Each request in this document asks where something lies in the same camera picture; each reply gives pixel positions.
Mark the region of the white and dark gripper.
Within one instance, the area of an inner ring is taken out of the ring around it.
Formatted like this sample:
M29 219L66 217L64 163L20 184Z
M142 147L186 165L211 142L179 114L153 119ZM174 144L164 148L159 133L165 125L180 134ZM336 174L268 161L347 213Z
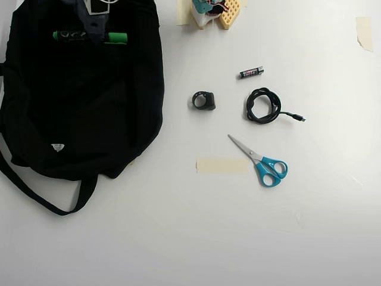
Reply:
M90 40L96 44L103 42L107 15L89 15L84 0L73 0L72 5L79 19L83 22Z

